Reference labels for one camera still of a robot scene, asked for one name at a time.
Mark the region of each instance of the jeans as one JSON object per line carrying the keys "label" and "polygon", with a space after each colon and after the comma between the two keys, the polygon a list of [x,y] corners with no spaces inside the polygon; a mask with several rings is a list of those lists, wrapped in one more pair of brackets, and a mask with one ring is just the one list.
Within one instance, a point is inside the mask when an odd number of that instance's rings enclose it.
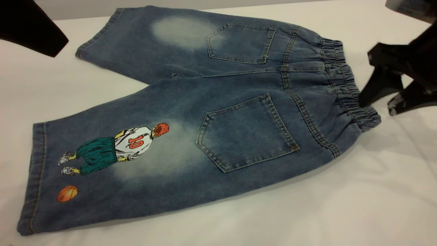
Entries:
{"label": "jeans", "polygon": [[33,126],[22,235],[179,210],[316,169],[380,123],[340,41],[256,18],[117,9],[76,56],[150,84]]}

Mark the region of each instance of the back pocket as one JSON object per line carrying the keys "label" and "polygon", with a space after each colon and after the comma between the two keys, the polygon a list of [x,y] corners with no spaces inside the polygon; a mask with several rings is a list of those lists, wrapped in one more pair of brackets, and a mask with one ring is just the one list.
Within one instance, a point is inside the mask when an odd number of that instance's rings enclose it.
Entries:
{"label": "back pocket", "polygon": [[208,112],[196,144],[223,172],[299,149],[269,94]]}
{"label": "back pocket", "polygon": [[210,58],[264,64],[276,28],[227,23],[206,36]]}

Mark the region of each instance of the basketball player graphic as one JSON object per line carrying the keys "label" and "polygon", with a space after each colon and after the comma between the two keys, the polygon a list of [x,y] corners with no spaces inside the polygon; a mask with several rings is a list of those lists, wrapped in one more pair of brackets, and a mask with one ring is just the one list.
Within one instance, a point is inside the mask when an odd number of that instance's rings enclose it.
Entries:
{"label": "basketball player graphic", "polygon": [[83,157],[85,163],[80,167],[64,167],[65,175],[88,175],[111,166],[116,162],[131,161],[147,151],[154,138],[167,133],[166,123],[157,124],[153,130],[148,127],[133,127],[119,132],[115,137],[95,138],[81,145],[74,155],[64,153],[58,166]]}

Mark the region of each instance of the green pants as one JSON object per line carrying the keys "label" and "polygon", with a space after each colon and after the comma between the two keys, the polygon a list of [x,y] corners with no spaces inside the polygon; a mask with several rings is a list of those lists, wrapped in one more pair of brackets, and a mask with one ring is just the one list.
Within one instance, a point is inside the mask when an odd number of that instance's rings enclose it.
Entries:
{"label": "green pants", "polygon": [[77,149],[76,157],[83,157],[85,163],[80,166],[80,174],[87,175],[111,166],[117,162],[113,137],[95,138]]}

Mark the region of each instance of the white jersey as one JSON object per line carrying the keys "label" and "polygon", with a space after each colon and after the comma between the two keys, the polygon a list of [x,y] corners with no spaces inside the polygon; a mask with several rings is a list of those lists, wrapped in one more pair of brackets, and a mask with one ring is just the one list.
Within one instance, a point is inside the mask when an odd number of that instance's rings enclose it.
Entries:
{"label": "white jersey", "polygon": [[115,139],[115,154],[117,159],[127,157],[133,160],[149,149],[152,143],[152,130],[147,127],[134,127]]}

